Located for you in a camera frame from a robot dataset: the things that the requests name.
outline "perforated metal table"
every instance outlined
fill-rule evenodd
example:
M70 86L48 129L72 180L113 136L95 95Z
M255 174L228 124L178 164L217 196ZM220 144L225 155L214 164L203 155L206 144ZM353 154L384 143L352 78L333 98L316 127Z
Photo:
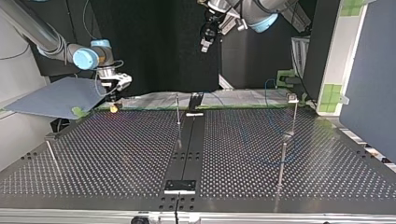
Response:
M299 109L290 137L292 113L206 110L183 115L181 125L175 111L95 113L49 142L54 155L44 144L0 173L0 217L8 209L46 209L246 219L368 214L395 221L396 174L310 109ZM168 180L195 180L195 194L164 194Z

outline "black cable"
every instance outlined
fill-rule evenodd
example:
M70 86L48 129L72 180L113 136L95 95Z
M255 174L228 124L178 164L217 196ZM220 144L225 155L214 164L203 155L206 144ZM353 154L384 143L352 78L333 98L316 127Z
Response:
M260 0L253 0L253 2L257 5L257 7L259 7L259 9L261 9L262 11L268 13L268 14L276 14L276 13L282 13L286 10L288 10L289 8L291 8L293 5L297 5L299 0L296 0L294 3L288 5L287 7L281 9L281 10L270 10L268 8L266 8L265 6L262 5L262 2L260 2Z
M178 215L177 215L177 209L178 209L178 198L180 197L180 194L177 195L177 202L175 206L175 223L178 224Z
M21 52L21 53L19 53L19 54L16 54L16 55L14 55L14 56L9 56L9 57L6 57L6 58L0 58L0 60L7 60L7 59L18 58L18 57L20 57L22 54L26 53L26 51L29 49L29 47L30 47L29 44L27 44L26 49L25 49L23 52Z
M297 5L298 1L299 1L299 0L296 1L296 4L295 4L295 6L294 6L294 10L293 10L293 14L292 14L292 16L291 16L291 22L290 22L291 26L292 26L293 23L294 23L294 17L295 17L296 9L297 9L297 6L298 6L298 5ZM305 84L304 84L303 77L301 76L301 74L300 74L300 72L299 72L299 70L298 70L298 68L297 68L297 62L296 62L296 59L295 59L295 57L294 57L292 45L290 45L290 49L291 49L291 59L292 59L292 63L294 64L294 67L296 68L297 77L300 79L301 84L303 85L304 91L305 91L305 93L307 94L308 98L311 99L312 104L315 106L315 109L317 109L317 108L318 108L318 105L314 102L314 99L312 98L311 94L309 94L308 89L306 88L306 86L305 86Z
M66 4L67 15L69 16L70 24L72 26L73 38L74 38L74 41L77 42L76 29L75 29L75 26L74 26L74 23L73 23L72 12L70 11L69 0L65 0L64 2Z
M84 10L82 11L82 23L83 23L84 29L85 29L85 31L88 33L88 35L89 35L92 39L97 39L94 35L91 34L91 32L90 32L90 31L88 30L88 28L87 28L87 24L85 23L85 13L86 13L86 11L87 11L87 5L88 5L89 2L90 2L90 0L87 0L87 2L85 3L85 6L84 6Z

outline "metal rod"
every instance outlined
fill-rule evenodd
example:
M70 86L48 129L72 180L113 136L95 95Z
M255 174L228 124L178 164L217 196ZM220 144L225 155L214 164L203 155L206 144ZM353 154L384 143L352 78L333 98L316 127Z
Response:
M176 93L176 106L177 106L177 124L180 125L180 111L178 108L178 94Z
M283 170L285 167L285 157L286 157L286 143L283 143L282 146L282 156L280 158L280 169L279 169L279 179L277 181L277 187L282 188L282 179L283 179Z
M297 118L297 107L298 107L298 102L296 103L296 106L294 107L293 126L291 128L292 135L294 135L294 126L295 126L296 118Z
M21 1L1 0L0 15L41 49L55 51L60 45L56 32Z
M57 161L57 160L56 160L56 157L55 157L55 154L53 153L52 146L50 145L50 141L46 141L46 143L47 143L47 146L49 147L49 152L50 152L51 157L52 157L55 161Z

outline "metal stand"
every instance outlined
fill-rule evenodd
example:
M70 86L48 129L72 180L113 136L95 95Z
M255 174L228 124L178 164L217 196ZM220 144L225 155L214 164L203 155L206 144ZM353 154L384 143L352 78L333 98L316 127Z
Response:
M294 107L293 126L291 127L291 135L294 135L294 126L295 126L296 117L297 117L297 107L298 107L298 102L296 103L296 106Z
M50 141L46 141L46 143L47 143L47 146L49 147L49 153L50 153L51 157L52 157L55 161L57 161L57 159L56 159L56 157L55 157L55 154L53 153L52 146L50 145Z
M283 170L284 170L284 167L285 167L285 158L286 158L286 147L287 147L287 144L283 143L282 156L280 158L279 179L277 181L278 190L280 190L282 188Z
M180 110L178 108L178 94L176 93L177 124L180 125Z

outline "black backdrop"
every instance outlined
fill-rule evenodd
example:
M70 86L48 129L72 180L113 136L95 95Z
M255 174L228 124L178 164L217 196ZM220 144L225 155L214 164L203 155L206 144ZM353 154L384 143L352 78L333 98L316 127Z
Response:
M195 0L93 0L103 38L119 69L133 76L123 96L152 91L214 91L219 86L219 45L201 53L205 8Z

